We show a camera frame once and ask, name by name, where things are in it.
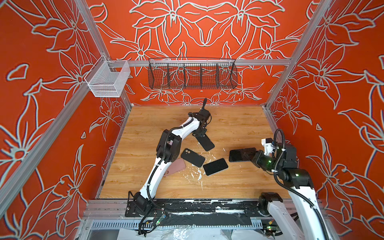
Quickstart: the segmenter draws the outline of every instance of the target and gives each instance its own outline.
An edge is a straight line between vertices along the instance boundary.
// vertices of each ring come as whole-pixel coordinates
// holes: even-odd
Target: wood grain surface
[[[135,106],[129,115],[116,155],[108,172],[100,198],[127,198],[135,194],[148,178],[156,158],[156,147],[165,129],[179,126],[188,112],[199,106]],[[206,106],[212,115],[207,136],[215,148],[205,152],[190,134],[181,145],[206,158],[205,164],[224,158],[228,168],[206,176],[185,161],[187,168],[164,177],[157,189],[157,198],[237,198],[257,199],[261,192],[277,192],[289,198],[288,192],[276,184],[273,176],[251,162],[228,161],[229,151],[247,147],[263,149],[261,139],[273,137],[268,121],[258,106]]]

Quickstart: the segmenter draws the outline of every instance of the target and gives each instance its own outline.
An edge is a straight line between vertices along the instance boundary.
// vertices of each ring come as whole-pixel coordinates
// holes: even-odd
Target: black wire basket
[[[150,58],[151,89],[231,89],[237,86],[235,59]]]

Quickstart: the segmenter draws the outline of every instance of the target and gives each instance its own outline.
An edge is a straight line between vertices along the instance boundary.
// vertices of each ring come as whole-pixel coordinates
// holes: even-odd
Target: red wall
[[[73,0],[7,1],[0,18],[1,187],[100,55]],[[125,115],[120,98],[89,92],[0,219],[0,238],[72,239]]]
[[[384,238],[383,12],[334,1],[272,108],[342,239]]]
[[[154,57],[289,58],[318,1],[87,0],[115,60]],[[138,105],[262,104],[283,66],[238,68],[231,90],[151,90],[144,67],[131,68],[126,91]]]

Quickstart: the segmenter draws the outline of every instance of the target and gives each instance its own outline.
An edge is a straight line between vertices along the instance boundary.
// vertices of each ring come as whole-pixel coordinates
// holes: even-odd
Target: floral wallpaper
[[[86,0],[114,60],[156,57],[289,58],[319,1]],[[240,66],[227,90],[151,90],[132,67],[126,92],[136,105],[263,104],[284,66]]]
[[[341,239],[384,238],[383,13],[334,0],[271,109]]]
[[[73,0],[0,3],[0,187],[100,57]],[[87,94],[0,219],[0,239],[71,239],[127,108]]]

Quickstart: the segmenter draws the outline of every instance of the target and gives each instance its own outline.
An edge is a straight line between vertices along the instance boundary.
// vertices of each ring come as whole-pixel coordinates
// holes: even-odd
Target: wire basket
[[[151,89],[231,89],[237,86],[234,59],[151,58]]]
[[[127,61],[120,72],[116,71],[114,67],[109,67],[109,62],[111,61],[107,61],[104,56],[101,56],[85,77],[85,81],[95,97],[120,97],[131,73]]]

